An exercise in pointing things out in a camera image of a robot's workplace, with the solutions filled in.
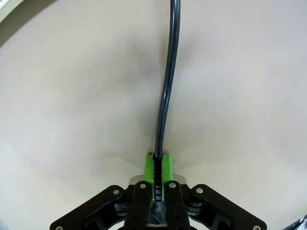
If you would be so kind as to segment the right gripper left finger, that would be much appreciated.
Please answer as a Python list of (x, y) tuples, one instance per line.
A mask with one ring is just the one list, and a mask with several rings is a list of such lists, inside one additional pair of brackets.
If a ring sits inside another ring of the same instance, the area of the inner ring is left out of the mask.
[(145, 158), (144, 175), (126, 189), (111, 185), (51, 223), (51, 230), (108, 230), (124, 221), (125, 230), (144, 230), (152, 202), (153, 157)]

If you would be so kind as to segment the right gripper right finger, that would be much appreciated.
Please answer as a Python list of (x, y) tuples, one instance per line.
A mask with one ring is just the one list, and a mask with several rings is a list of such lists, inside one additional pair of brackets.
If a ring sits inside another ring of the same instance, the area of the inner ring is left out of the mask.
[(170, 230), (187, 230), (189, 219), (210, 230), (265, 230), (266, 223), (205, 184), (189, 188), (174, 180), (170, 155), (162, 160), (164, 201)]

